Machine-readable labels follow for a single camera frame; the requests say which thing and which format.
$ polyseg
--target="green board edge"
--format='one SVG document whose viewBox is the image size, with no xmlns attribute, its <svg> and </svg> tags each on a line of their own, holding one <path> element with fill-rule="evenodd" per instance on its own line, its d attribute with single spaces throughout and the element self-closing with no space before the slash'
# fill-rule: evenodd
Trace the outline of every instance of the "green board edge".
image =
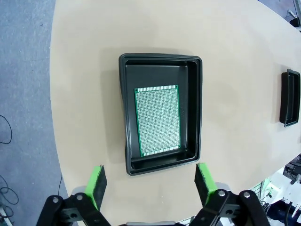
<svg viewBox="0 0 301 226">
<path fill-rule="evenodd" d="M 177 90 L 177 97 L 178 97 L 178 113 L 179 113 L 179 137 L 180 137 L 180 143 L 181 143 L 181 118 L 180 118 L 180 104 L 179 104 L 179 87 L 178 85 L 174 85 L 175 89 Z M 138 128 L 138 137 L 139 137 L 139 147 L 141 147 L 141 141 L 140 141 L 140 126 L 139 126 L 139 119 L 138 119 L 138 109 L 137 109 L 137 99 L 136 99 L 136 93 L 141 93 L 138 92 L 139 88 L 135 88 L 134 92 L 135 92 L 135 108 L 136 108 L 136 118 L 137 118 L 137 128 Z M 141 152 L 141 149 L 139 148 L 140 151 L 140 156 L 144 157 L 144 154 Z"/>
<path fill-rule="evenodd" d="M 206 204 L 210 200 L 210 196 L 218 189 L 215 182 L 213 181 L 213 178 L 209 172 L 209 169 L 207 167 L 206 163 L 198 163 L 198 169 L 201 172 L 203 176 L 203 180 L 206 184 L 206 187 L 208 189 Z"/>
<path fill-rule="evenodd" d="M 91 177 L 89 179 L 88 185 L 84 192 L 92 200 L 92 203 L 96 209 L 97 209 L 97 204 L 96 204 L 95 198 L 93 196 L 93 193 L 95 190 L 95 186 L 96 186 L 99 174 L 102 171 L 102 168 L 103 168 L 103 166 L 95 166 L 94 167 Z"/>
</svg>

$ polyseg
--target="table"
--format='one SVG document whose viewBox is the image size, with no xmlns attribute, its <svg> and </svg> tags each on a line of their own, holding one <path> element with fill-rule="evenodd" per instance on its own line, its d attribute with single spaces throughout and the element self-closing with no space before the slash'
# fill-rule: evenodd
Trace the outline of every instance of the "table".
<svg viewBox="0 0 301 226">
<path fill-rule="evenodd" d="M 68 194 L 105 165 L 112 225 L 197 214 L 195 164 L 131 177 L 118 57 L 203 60 L 201 162 L 238 193 L 301 152 L 301 123 L 279 121 L 281 73 L 301 71 L 301 35 L 256 0 L 57 0 L 50 52 L 55 141 Z"/>
</svg>

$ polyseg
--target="large black tray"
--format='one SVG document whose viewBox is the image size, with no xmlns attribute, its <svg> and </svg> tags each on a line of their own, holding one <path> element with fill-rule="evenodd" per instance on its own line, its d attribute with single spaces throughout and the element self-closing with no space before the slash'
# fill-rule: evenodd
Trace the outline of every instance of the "large black tray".
<svg viewBox="0 0 301 226">
<path fill-rule="evenodd" d="M 143 174 L 197 161 L 202 119 L 202 60 L 198 56 L 129 53 L 119 57 L 119 79 L 125 111 L 126 169 Z M 141 157 L 135 88 L 178 85 L 181 147 Z"/>
</svg>

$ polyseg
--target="tabletop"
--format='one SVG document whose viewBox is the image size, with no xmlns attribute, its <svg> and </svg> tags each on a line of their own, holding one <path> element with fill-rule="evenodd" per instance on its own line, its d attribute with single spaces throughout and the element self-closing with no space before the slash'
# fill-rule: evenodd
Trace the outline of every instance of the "tabletop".
<svg viewBox="0 0 301 226">
<path fill-rule="evenodd" d="M 57 0 L 50 91 L 68 194 L 95 165 L 108 180 L 112 225 L 197 214 L 195 164 L 131 177 L 118 57 L 174 53 L 203 61 L 201 158 L 233 192 L 251 188 L 301 152 L 301 123 L 279 122 L 281 73 L 301 71 L 301 35 L 256 0 Z"/>
</svg>

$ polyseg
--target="screw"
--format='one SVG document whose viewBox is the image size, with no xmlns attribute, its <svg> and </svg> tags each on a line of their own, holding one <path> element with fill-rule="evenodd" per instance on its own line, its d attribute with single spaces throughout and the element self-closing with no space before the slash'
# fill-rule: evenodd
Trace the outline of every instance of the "screw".
<svg viewBox="0 0 301 226">
<path fill-rule="evenodd" d="M 226 193 L 225 193 L 224 191 L 219 191 L 219 192 L 218 192 L 218 195 L 221 196 L 221 197 L 225 196 L 225 194 L 226 194 Z"/>
<path fill-rule="evenodd" d="M 77 200 L 82 200 L 83 196 L 81 194 L 79 194 L 78 196 L 76 196 Z"/>
<path fill-rule="evenodd" d="M 57 202 L 58 202 L 58 198 L 54 197 L 52 201 L 53 201 L 54 203 L 57 203 Z"/>
<path fill-rule="evenodd" d="M 245 198 L 249 198 L 250 197 L 250 194 L 248 192 L 244 192 L 244 197 Z"/>
</svg>

